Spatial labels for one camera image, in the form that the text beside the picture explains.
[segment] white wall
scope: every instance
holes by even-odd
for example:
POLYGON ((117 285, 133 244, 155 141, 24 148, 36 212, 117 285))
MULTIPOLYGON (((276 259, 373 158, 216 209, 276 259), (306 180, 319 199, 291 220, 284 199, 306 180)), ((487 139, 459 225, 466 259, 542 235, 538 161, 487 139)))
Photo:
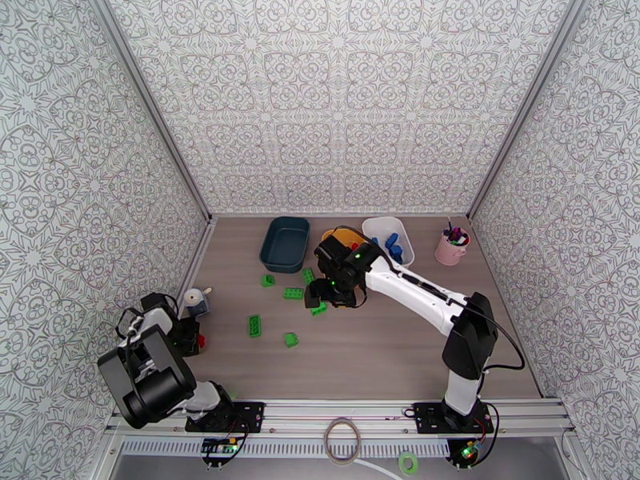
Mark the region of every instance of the white wall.
POLYGON ((82 478, 124 306, 204 219, 86 0, 0 0, 0 478, 82 478))
POLYGON ((467 210, 567 0, 110 0, 216 214, 467 210))
POLYGON ((593 0, 474 227, 598 478, 640 478, 640 0, 593 0))

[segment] floor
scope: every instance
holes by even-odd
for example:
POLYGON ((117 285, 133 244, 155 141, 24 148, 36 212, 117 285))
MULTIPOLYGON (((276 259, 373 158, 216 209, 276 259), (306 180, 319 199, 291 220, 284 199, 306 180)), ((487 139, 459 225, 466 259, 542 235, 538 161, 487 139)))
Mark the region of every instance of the floor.
MULTIPOLYGON (((319 272, 313 250, 322 233, 336 225, 360 228, 363 218, 310 218, 305 267, 319 272)), ((434 258, 446 224, 443 218, 403 218, 414 253, 411 270, 450 290, 488 297, 494 317, 509 331, 510 321, 489 268, 474 241, 455 267, 434 258)), ((440 399, 447 368, 445 338, 424 319, 387 296, 370 293, 359 309, 329 310, 312 318, 302 301, 282 298, 286 286, 304 287, 298 274, 266 273, 258 254, 271 218, 220 218, 194 285, 213 287, 211 312, 200 319, 206 347, 187 361, 198 380, 215 380, 238 398, 440 399), (247 317, 260 314, 262 336, 249 338, 247 317), (286 348, 283 334, 300 340, 286 348)), ((466 220, 454 220, 464 226, 466 220)), ((506 339, 499 339, 493 363, 518 363, 506 339)), ((539 398, 528 370, 492 370, 485 398, 539 398)))

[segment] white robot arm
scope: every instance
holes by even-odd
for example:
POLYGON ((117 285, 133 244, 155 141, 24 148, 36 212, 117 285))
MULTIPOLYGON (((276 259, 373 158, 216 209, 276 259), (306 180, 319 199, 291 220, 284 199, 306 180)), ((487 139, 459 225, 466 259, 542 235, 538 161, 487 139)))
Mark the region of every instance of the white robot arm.
MULTIPOLYGON (((464 308, 457 303, 466 304, 467 297, 427 281, 396 262, 393 262, 393 266, 400 274, 392 272, 382 257, 377 258, 371 264, 371 270, 366 273, 366 287, 386 294, 403 304, 431 323, 441 334, 448 337, 454 327, 454 318, 460 316, 464 311, 464 308), (419 282, 432 286, 447 296, 448 299, 455 300, 455 302, 445 301, 437 297, 431 292, 407 281, 402 277, 403 275, 411 276, 419 282)), ((449 384, 446 388, 445 403, 462 416, 467 416, 471 413, 476 403, 479 382, 479 378, 469 380, 449 370, 449 384)))
POLYGON ((365 296, 367 290, 386 294, 422 316, 448 337, 442 354, 450 369, 443 401, 447 422, 453 429, 456 423, 472 422, 480 410, 482 369, 498 337, 486 298, 478 293, 468 298, 438 286, 393 262, 372 242, 351 250, 330 235, 314 253, 326 277, 307 287, 307 307, 318 306, 320 300, 357 307, 354 289, 360 288, 365 296))

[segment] teal plastic bin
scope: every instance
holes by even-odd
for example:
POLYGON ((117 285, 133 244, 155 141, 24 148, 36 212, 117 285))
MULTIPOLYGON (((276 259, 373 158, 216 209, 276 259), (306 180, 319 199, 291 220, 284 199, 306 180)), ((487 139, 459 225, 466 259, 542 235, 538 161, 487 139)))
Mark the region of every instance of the teal plastic bin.
POLYGON ((270 272, 293 274, 302 268, 311 225, 304 218, 277 217, 269 225, 260 262, 270 272))

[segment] green cube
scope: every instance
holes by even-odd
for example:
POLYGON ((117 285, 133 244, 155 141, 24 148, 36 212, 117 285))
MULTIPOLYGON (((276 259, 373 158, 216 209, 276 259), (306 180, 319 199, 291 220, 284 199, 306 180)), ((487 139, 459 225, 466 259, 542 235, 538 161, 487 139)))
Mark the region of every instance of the green cube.
POLYGON ((314 270, 310 267, 302 269, 302 279, 304 279, 305 286, 308 286, 315 279, 314 270))
POLYGON ((262 334, 262 324, 259 314, 252 314, 249 316, 249 336, 257 338, 262 334))
POLYGON ((295 333, 285 333, 285 345, 287 348, 291 348, 292 346, 296 346, 299 344, 298 336, 295 333))
POLYGON ((275 277, 270 274, 262 276, 262 287, 272 287, 275 284, 275 277))
POLYGON ((299 287, 286 287, 282 296, 284 299, 304 299, 305 290, 299 287))
POLYGON ((326 311, 326 303, 323 301, 320 303, 320 306, 317 308, 311 308, 311 316, 316 316, 320 313, 324 313, 326 311))

